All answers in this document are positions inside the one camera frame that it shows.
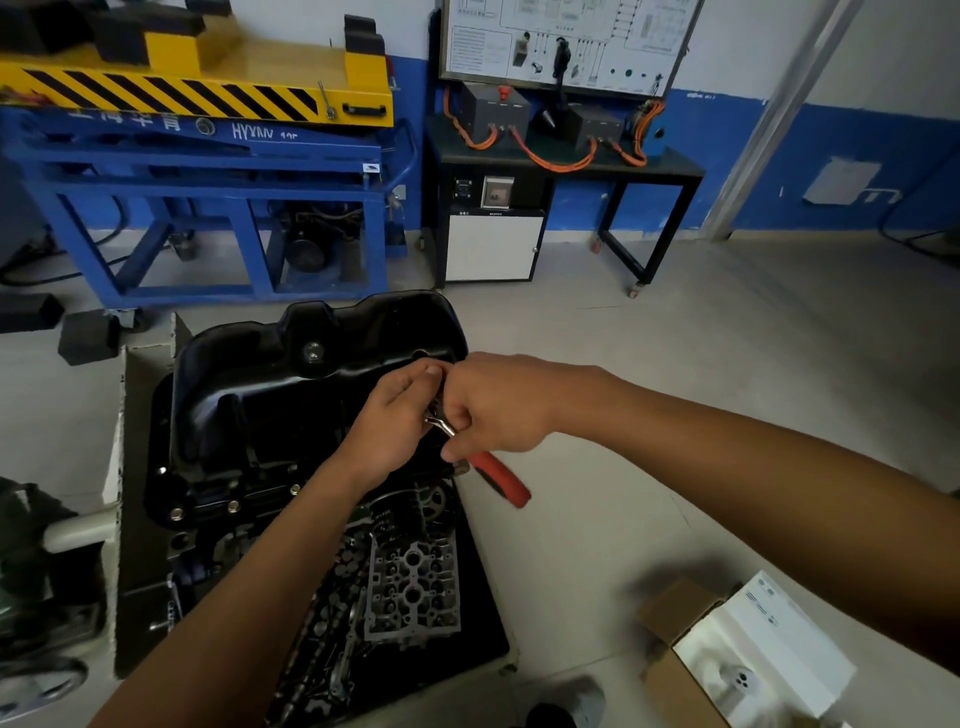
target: yellow and black hazard stripes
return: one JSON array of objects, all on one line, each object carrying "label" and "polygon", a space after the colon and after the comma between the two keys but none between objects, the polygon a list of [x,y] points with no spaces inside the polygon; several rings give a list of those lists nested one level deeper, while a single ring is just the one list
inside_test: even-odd
[{"label": "yellow and black hazard stripes", "polygon": [[166,79],[161,79],[159,76],[144,76],[144,82],[151,88],[154,95],[159,91],[161,94],[166,94],[166,96],[174,104],[180,105],[183,109],[180,113],[185,113],[193,116],[208,116],[207,112],[199,104],[196,104],[191,100],[185,93],[176,88]]},{"label": "yellow and black hazard stripes", "polygon": [[99,81],[94,79],[88,73],[83,71],[64,71],[67,76],[76,81],[78,84],[83,86],[87,91],[93,94],[93,98],[100,97],[108,104],[116,107],[118,111],[139,111],[133,104],[128,103],[124,99],[121,99],[109,88],[106,88]]},{"label": "yellow and black hazard stripes", "polygon": [[35,92],[60,107],[259,121],[322,121],[317,114],[317,99],[304,88],[70,68],[21,70],[31,77]]},{"label": "yellow and black hazard stripes", "polygon": [[64,82],[60,81],[59,79],[54,78],[52,75],[50,75],[46,71],[39,71],[31,68],[24,68],[23,70],[26,71],[26,73],[29,76],[31,76],[32,78],[36,79],[41,84],[43,84],[41,88],[36,90],[40,91],[44,95],[48,95],[50,91],[54,91],[56,94],[58,94],[59,96],[62,96],[64,99],[66,99],[69,102],[68,104],[66,104],[67,106],[72,105],[77,107],[78,109],[96,109],[97,108],[97,105],[95,103],[93,103],[87,98],[84,98],[80,93],[75,91],[73,88],[71,88]]},{"label": "yellow and black hazard stripes", "polygon": [[131,96],[138,99],[140,103],[150,111],[155,113],[174,113],[174,110],[158,99],[156,94],[151,94],[150,91],[138,85],[133,79],[121,76],[118,73],[107,73],[107,78],[127,91]]},{"label": "yellow and black hazard stripes", "polygon": [[225,116],[230,119],[243,119],[246,118],[245,114],[241,113],[230,104],[227,103],[221,96],[213,90],[212,85],[205,84],[203,81],[196,81],[194,79],[187,79],[184,81],[185,84],[190,86],[199,96],[202,96],[206,102],[213,105],[219,113],[215,113],[215,116]]},{"label": "yellow and black hazard stripes", "polygon": [[317,115],[317,100],[302,88],[288,88],[288,91],[296,96],[300,102]]},{"label": "yellow and black hazard stripes", "polygon": [[254,88],[268,98],[275,107],[283,111],[283,113],[285,113],[294,121],[306,121],[306,116],[294,109],[293,105],[285,98],[280,96],[279,92],[276,90],[270,88],[268,85],[258,85],[254,86]]}]

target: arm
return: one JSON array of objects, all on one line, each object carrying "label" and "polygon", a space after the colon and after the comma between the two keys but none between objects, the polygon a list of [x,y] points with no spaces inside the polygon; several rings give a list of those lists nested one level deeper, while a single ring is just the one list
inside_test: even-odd
[{"label": "arm", "polygon": [[421,359],[380,379],[336,453],[117,689],[92,728],[262,722],[350,513],[413,455],[448,366]]},{"label": "arm", "polygon": [[960,671],[960,502],[793,430],[593,367],[476,354],[447,378],[456,460],[592,440],[706,511],[852,617]]}]

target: blue metal frame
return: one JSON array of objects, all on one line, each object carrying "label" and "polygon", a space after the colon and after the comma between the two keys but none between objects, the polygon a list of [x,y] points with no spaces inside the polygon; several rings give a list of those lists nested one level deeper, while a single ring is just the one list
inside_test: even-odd
[{"label": "blue metal frame", "polygon": [[[360,299],[387,290],[385,198],[419,161],[406,120],[398,126],[409,140],[410,159],[384,182],[382,144],[372,133],[331,134],[170,114],[61,109],[2,109],[0,114],[4,153],[20,165],[24,184],[58,243],[107,308]],[[90,169],[104,171],[91,175]],[[154,222],[116,273],[71,204],[75,193],[147,200]],[[179,212],[179,201],[211,198],[223,201],[225,215]],[[332,267],[311,275],[288,270],[284,276],[283,233],[275,218],[254,214],[252,203],[261,201],[362,204],[363,279],[341,280],[343,271]],[[236,235],[249,285],[140,285],[170,235],[216,230]],[[261,230],[272,232],[266,251]]]}]

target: forearm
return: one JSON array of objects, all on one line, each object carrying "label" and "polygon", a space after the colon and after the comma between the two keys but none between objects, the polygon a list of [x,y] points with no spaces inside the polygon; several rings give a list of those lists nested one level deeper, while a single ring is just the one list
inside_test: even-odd
[{"label": "forearm", "polygon": [[328,460],[91,726],[257,725],[362,490]]},{"label": "forearm", "polygon": [[956,626],[960,503],[793,430],[597,370],[578,377],[583,386],[561,429],[631,460],[809,589],[895,639],[930,655],[918,625]]}]

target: yellow metal beam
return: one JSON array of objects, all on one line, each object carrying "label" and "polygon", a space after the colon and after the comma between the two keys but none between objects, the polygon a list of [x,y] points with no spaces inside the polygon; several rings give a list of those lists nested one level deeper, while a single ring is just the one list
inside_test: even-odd
[{"label": "yellow metal beam", "polygon": [[92,43],[49,57],[0,54],[0,98],[19,105],[45,98],[65,109],[394,125],[384,57],[236,37],[229,47],[229,32],[225,25],[198,38],[145,34],[152,62],[165,70],[104,62]]}]

